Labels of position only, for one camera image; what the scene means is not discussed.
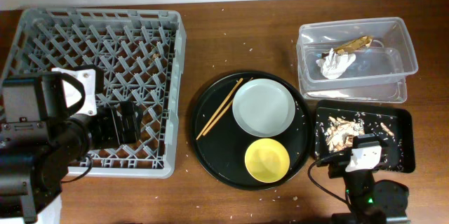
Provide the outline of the wooden chopstick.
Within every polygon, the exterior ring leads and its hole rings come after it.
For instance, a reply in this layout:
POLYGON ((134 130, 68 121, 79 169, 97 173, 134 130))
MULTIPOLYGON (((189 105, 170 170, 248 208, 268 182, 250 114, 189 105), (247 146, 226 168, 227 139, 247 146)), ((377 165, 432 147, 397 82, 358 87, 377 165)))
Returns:
POLYGON ((206 129, 206 131, 205 131, 205 135, 212 129, 212 127, 214 127, 214 125, 216 125, 216 123, 220 120, 220 118, 226 113, 226 111, 231 107, 231 105, 232 105, 232 103, 233 103, 233 100, 232 100, 232 97, 228 100, 228 102, 227 102, 227 104, 224 106, 224 109, 222 109, 221 110, 221 112, 219 112, 219 114, 218 114, 218 116, 214 119, 214 121, 213 121, 213 123, 206 129))
POLYGON ((239 87, 239 85, 241 84, 241 82, 243 81, 243 78, 240 78, 236 84, 234 85, 234 87, 232 88, 232 90, 227 94, 226 98, 221 102, 221 104, 219 105, 219 107, 216 109, 216 111, 214 111, 213 115, 210 117, 210 119, 208 120, 208 122, 206 123, 206 125, 202 128, 202 130, 200 131, 200 133, 198 134, 198 136, 196 137, 196 140, 198 140, 202 135, 205 135, 205 131, 206 129, 213 123, 214 119, 218 116, 219 112, 221 112, 222 109, 224 109, 224 106, 227 104, 228 100, 231 98, 231 96, 234 94, 234 92, 236 91, 236 89, 239 87))

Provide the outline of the white napkin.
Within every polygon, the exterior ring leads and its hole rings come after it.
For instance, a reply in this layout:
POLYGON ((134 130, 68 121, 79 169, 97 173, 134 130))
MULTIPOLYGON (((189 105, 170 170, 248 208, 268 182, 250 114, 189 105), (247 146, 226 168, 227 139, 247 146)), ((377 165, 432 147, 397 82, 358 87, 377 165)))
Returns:
POLYGON ((355 60, 356 55, 354 53, 344 52, 339 54, 330 49, 326 57, 316 60, 316 64, 326 79, 337 79, 344 74, 355 60))

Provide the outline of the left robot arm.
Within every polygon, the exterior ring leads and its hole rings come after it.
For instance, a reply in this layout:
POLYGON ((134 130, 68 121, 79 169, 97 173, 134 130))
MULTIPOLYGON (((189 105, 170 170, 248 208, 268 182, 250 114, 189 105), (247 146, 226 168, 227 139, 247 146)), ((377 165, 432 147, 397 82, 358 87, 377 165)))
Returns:
POLYGON ((72 162, 91 161, 91 150, 140 139, 142 110, 136 104, 96 106, 102 80, 102 70, 90 65, 3 81, 2 220, 37 223, 39 214, 58 200, 72 162))

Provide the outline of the food scraps pile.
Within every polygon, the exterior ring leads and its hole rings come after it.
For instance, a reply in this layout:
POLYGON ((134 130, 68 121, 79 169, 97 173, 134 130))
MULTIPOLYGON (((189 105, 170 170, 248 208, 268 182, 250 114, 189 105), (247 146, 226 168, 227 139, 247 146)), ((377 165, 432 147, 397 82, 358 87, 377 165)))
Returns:
POLYGON ((383 121, 368 121, 367 119, 352 119, 329 116, 325 121, 316 123, 316 136, 320 146, 329 153, 349 149, 354 145, 355 137, 374 134, 381 140, 396 141, 392 123, 383 121))

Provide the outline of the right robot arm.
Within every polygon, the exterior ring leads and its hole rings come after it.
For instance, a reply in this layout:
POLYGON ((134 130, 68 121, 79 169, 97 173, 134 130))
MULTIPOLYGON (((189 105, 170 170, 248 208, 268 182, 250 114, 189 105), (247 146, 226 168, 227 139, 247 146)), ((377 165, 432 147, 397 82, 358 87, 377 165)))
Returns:
POLYGON ((348 213, 334 213, 331 224, 410 223, 406 209, 409 189, 392 180, 375 181, 374 172, 383 168, 388 147, 372 133, 357 136, 353 145, 312 163, 307 171, 310 181, 330 196, 343 202, 348 213), (311 176, 315 166, 328 167, 328 177, 342 178, 344 197, 339 197, 317 183, 311 176))

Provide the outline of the grey round plate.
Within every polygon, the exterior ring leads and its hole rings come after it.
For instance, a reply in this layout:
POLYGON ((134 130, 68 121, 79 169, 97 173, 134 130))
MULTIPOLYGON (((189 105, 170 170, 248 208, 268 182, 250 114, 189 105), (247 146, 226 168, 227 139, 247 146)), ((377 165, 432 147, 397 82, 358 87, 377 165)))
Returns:
POLYGON ((272 79, 254 79, 236 92, 232 112, 236 123, 260 138, 283 133, 295 117, 295 100, 290 91, 272 79))

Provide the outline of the yellow bowl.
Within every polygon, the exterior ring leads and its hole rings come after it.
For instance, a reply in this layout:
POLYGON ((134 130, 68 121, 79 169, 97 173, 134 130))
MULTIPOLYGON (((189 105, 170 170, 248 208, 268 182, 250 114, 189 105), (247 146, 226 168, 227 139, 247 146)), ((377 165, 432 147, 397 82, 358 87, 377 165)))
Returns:
POLYGON ((287 149, 271 138, 261 138, 249 145, 244 164, 247 172, 262 183, 280 181, 290 168, 287 149))

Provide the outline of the gold foil wrapper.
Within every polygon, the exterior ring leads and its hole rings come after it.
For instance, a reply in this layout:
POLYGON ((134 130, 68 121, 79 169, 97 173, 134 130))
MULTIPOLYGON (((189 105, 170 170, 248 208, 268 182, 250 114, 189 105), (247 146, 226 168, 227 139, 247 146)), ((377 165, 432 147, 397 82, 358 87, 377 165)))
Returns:
POLYGON ((341 46, 338 46, 336 48, 332 48, 333 52, 342 55, 345 53, 353 53, 354 51, 359 50, 363 47, 370 47, 371 43, 373 41, 372 36, 363 36, 351 41, 348 41, 345 44, 342 44, 341 46))

